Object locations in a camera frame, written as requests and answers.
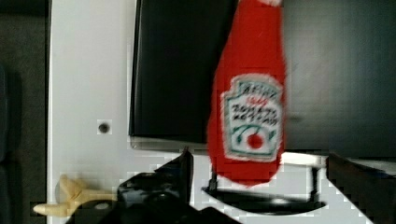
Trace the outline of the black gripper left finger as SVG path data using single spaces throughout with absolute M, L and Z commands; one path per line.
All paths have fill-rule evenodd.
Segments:
M 193 156 L 184 149 L 154 172 L 121 183 L 114 201 L 80 205 L 66 224 L 240 224 L 213 207 L 192 207 L 192 178 Z

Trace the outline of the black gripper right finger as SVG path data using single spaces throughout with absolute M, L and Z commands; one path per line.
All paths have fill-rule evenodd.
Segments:
M 374 224 L 396 224 L 394 175 L 331 153 L 326 177 Z

